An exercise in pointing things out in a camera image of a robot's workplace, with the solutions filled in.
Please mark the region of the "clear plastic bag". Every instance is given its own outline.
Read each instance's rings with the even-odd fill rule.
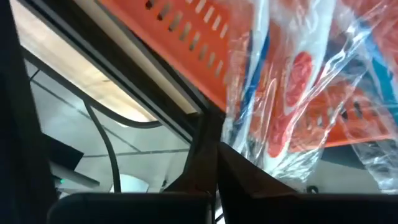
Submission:
[[[389,22],[390,27],[395,25],[395,4],[390,0],[233,1],[223,141],[274,177],[305,182],[325,146],[394,139],[398,108],[395,112],[396,102],[390,100],[394,97],[386,101],[382,95],[374,61],[394,71],[398,47],[392,34],[388,47],[382,45],[383,36],[375,42],[372,38],[380,29],[386,32]],[[391,13],[387,19],[386,12]],[[391,80],[388,85],[394,95],[398,86]],[[377,118],[367,119],[368,110],[378,113]],[[378,126],[372,125],[375,120]],[[388,152],[372,146],[361,143],[354,148],[385,189],[378,162],[391,159],[381,162],[391,173],[398,161],[388,155],[396,152],[396,146],[389,146]],[[388,155],[380,158],[370,151]]]

